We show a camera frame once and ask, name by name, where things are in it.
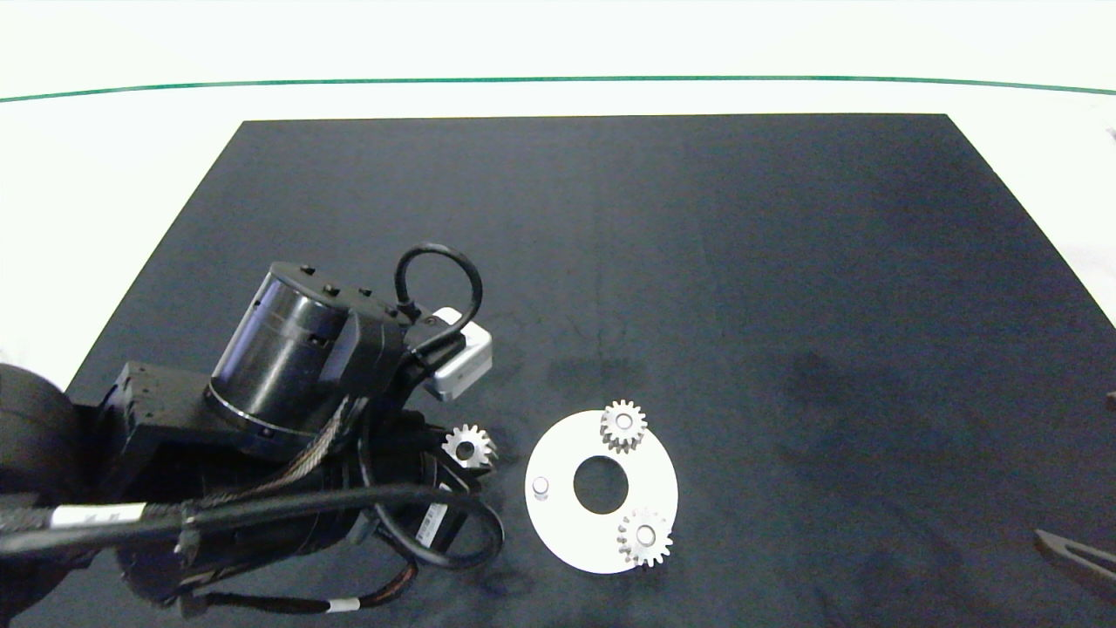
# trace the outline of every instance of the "spur gear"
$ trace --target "spur gear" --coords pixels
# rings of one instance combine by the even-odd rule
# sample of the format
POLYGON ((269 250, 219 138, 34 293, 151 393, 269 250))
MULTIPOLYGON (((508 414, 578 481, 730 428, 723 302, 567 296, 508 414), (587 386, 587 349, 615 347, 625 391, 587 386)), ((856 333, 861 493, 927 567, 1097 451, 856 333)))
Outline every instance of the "spur gear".
POLYGON ((497 458, 496 444, 489 438, 488 432, 481 429, 481 426, 469 424, 455 427, 445 435, 442 450, 468 470, 491 466, 497 458))
POLYGON ((616 540, 620 544, 620 553, 626 554, 626 562, 655 567, 671 555, 670 545, 674 544, 671 529, 665 519, 650 509, 636 509, 624 518, 617 530, 619 537, 616 540))
POLYGON ((619 453, 635 450, 647 429, 644 417, 646 415, 635 404, 624 399, 613 402, 600 415, 602 442, 619 453))

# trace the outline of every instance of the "black mat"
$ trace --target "black mat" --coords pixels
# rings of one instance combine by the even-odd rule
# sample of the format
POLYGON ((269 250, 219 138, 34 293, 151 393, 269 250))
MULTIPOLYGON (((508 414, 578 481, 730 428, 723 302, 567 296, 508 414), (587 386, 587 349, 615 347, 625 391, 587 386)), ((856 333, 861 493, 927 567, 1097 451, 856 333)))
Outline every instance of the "black mat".
MULTIPOLYGON (((368 613, 198 626, 1116 622, 1031 544, 1116 549, 1116 338, 944 116, 246 123, 69 393, 96 400, 127 359, 208 373, 273 259, 389 293, 422 239, 484 276, 493 373, 417 407, 494 434, 504 552, 368 613), (676 466, 675 551, 595 577, 536 537, 522 474, 552 423, 618 398, 676 466)), ((435 267, 420 298, 460 307, 435 267)), ((395 567, 343 548, 220 589, 341 597, 395 567)), ((112 571, 15 626, 180 625, 112 571)))

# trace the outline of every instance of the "white label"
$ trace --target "white label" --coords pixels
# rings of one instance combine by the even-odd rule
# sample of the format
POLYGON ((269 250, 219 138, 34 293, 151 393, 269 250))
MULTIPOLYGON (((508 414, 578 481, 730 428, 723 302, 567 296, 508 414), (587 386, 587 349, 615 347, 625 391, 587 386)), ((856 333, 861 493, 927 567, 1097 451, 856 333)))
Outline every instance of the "white label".
POLYGON ((140 521, 146 503, 105 506, 58 506, 50 515, 50 528, 107 525, 140 521))
MULTIPOLYGON (((450 490, 446 484, 439 484, 437 487, 442 491, 450 490)), ((419 534, 415 534, 415 540, 422 543, 423 547, 429 548, 434 542, 434 535, 437 534, 437 529, 442 528, 442 520, 445 519, 445 511, 448 510, 450 508, 445 504, 431 504, 426 509, 426 516, 422 518, 419 534)))
POLYGON ((352 612, 360 610, 360 600, 357 598, 338 598, 329 600, 329 610, 326 612, 352 612))

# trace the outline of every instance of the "white ring plate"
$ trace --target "white ring plate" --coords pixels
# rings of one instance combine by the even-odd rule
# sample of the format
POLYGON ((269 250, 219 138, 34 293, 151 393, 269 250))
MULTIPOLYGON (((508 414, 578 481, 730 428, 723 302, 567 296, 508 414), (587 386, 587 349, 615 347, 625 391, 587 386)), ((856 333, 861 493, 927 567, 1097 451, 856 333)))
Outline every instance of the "white ring plate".
POLYGON ((619 573, 635 564, 620 553, 618 528, 625 515, 647 508, 674 528, 679 509, 679 482, 663 444, 647 431, 643 442, 627 454, 618 454, 602 443, 602 410, 587 410, 558 422, 539 439, 527 463, 523 495, 527 513, 546 547, 566 563, 591 573, 619 573), (627 475, 624 504, 608 514, 597 514, 574 493, 577 467, 594 456, 616 461, 627 475), (536 496, 532 483, 545 477, 546 499, 536 496))

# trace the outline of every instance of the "white connector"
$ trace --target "white connector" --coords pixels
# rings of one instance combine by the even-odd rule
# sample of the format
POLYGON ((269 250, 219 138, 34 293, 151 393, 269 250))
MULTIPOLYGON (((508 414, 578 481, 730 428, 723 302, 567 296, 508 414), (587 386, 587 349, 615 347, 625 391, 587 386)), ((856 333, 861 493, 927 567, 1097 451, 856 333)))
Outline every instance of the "white connector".
MULTIPOLYGON (((443 307, 434 316, 449 325, 461 319, 461 311, 443 307)), ((461 336, 465 348, 426 379, 424 386, 439 402, 453 402, 492 368, 492 335, 470 321, 461 336)))

